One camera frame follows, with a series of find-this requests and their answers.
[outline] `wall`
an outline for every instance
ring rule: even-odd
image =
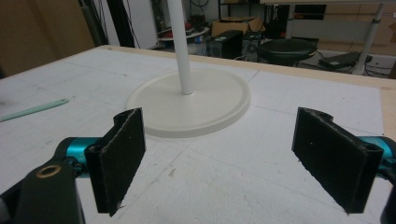
[[[78,1],[1,0],[0,67],[6,76],[94,47]]]

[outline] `desk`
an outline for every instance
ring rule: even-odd
[[[364,43],[361,55],[355,65],[352,74],[361,75],[364,72],[364,63],[373,44],[378,24],[386,3],[394,3],[392,0],[260,0],[261,4],[286,4],[290,5],[286,38],[292,36],[323,38],[330,40],[354,41]],[[294,7],[296,4],[379,4],[372,22],[363,21],[310,21],[295,20]]]
[[[291,152],[297,106],[322,110],[356,135],[396,139],[396,81],[271,64],[191,57],[251,88],[247,113],[216,133],[146,136],[147,152],[122,208],[97,214],[78,179],[88,223],[377,223],[389,183],[376,179],[364,214],[347,215]],[[47,161],[69,136],[103,136],[131,92],[177,69],[175,54],[104,46],[0,80],[0,116],[67,98],[0,123],[0,191]]]

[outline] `black equipment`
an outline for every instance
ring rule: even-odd
[[[134,48],[134,37],[131,33],[130,21],[122,0],[107,0],[120,46]]]
[[[196,32],[202,32],[205,29],[205,15],[191,15],[190,24]]]
[[[92,2],[86,4],[84,1],[81,1],[81,3],[82,14],[87,22],[94,45],[96,47],[107,45],[108,40],[99,21],[99,16],[96,13],[95,5]]]
[[[102,138],[64,139],[53,157],[0,195],[1,223],[84,223],[75,178],[89,175],[99,213],[120,208],[146,151],[142,111],[125,111]]]
[[[213,37],[206,43],[209,57],[235,59],[241,56],[243,32],[229,30]]]
[[[320,59],[318,63],[330,70],[352,67],[355,66],[360,55],[361,54],[359,52],[349,52],[349,53],[333,56],[330,58]],[[367,55],[365,62],[369,63],[372,59],[373,56]]]
[[[243,38],[242,55],[245,55],[245,61],[254,62],[258,61],[257,48],[262,41],[262,32],[247,31]]]

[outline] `cable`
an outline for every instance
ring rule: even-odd
[[[317,66],[317,65],[311,64],[311,63],[299,63],[299,64],[310,66],[310,67],[315,67],[315,68],[317,68],[317,69],[319,69],[321,71],[341,72],[341,73],[348,72],[354,67],[354,66],[349,66],[347,70],[339,70],[339,69],[328,69],[328,68],[325,68],[325,67],[321,67],[321,66]]]
[[[260,15],[259,15],[260,20],[262,19],[262,15],[264,15],[264,10],[265,10],[265,5],[262,6],[262,10],[260,11]],[[261,22],[261,24],[258,24],[257,28],[254,31],[260,31],[263,27],[264,25]]]
[[[367,76],[369,76],[369,77],[373,77],[374,75],[376,75],[376,76],[382,76],[382,77],[387,77],[387,76],[389,76],[389,74],[385,74],[385,73],[380,73],[380,72],[375,72],[375,71],[372,71],[372,70],[368,70],[368,69],[367,69],[367,66],[370,66],[370,65],[368,65],[367,63],[365,63],[365,64],[364,64],[364,71],[366,72]]]
[[[97,11],[98,8],[96,7],[96,4],[93,0],[91,0],[90,3],[91,3],[90,8],[93,12],[93,16],[95,17],[96,21],[99,22],[100,28],[102,28],[102,31],[103,31],[103,35],[105,35],[104,38],[106,40],[106,43],[108,44],[107,29],[104,30],[101,16],[98,15],[98,11]]]
[[[248,54],[248,47],[250,46],[251,42],[253,42],[253,40],[249,40],[245,45],[242,46],[242,49],[247,46],[247,49],[245,50],[245,54],[243,55],[243,57],[245,58]]]
[[[108,41],[108,34],[107,34],[107,27],[106,27],[106,18],[105,18],[105,11],[103,10],[103,3],[102,0],[99,0],[99,8],[100,8],[100,24],[102,25],[102,16],[103,16],[103,22],[104,22],[104,26],[105,26],[105,34],[106,34],[106,39]]]
[[[238,59],[245,58],[245,57],[246,57],[246,55],[242,55],[242,56],[234,58],[234,60],[238,60]]]
[[[128,11],[129,11],[129,16],[128,16],[129,26],[131,27],[131,31],[132,34],[134,35],[134,39],[136,40],[136,44],[140,48],[139,41],[137,40],[136,34],[134,33],[134,27],[132,26],[132,22],[131,22],[131,7],[129,6],[129,0],[127,0],[126,3],[128,5]]]
[[[370,64],[368,64],[368,63],[365,63],[364,65],[367,65],[367,66],[369,66],[369,67],[373,67],[373,68],[377,68],[377,69],[392,69],[391,67],[378,67],[378,66],[373,66],[373,65],[370,65]]]
[[[106,0],[113,19],[114,28],[122,47],[134,48],[135,41],[128,23],[128,13],[122,0]]]
[[[198,4],[194,3],[192,0],[190,0],[190,3],[194,5],[195,7],[198,7],[201,9],[202,15],[204,16],[204,22],[206,22],[206,16],[204,12],[204,7],[209,3],[209,0],[206,0],[205,3],[201,4],[201,0],[198,0]]]
[[[201,53],[202,53],[203,56],[207,56],[207,45],[206,45],[206,42],[202,43]]]
[[[206,5],[209,3],[209,0],[206,0],[205,3],[201,5],[200,0],[198,0],[198,4],[194,3],[192,0],[190,2],[195,6],[195,7],[206,7]]]
[[[322,57],[323,59],[325,59],[326,57],[322,54],[322,53],[320,53],[318,50],[317,50],[317,53],[320,55],[320,57]]]
[[[356,21],[359,20],[359,16],[361,15],[361,5],[359,6],[358,14],[356,15]]]

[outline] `circular white base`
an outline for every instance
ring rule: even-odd
[[[194,137],[223,129],[250,105],[250,88],[234,74],[191,70],[194,93],[181,94],[178,72],[157,77],[134,91],[127,109],[142,107],[145,132],[158,137]]]

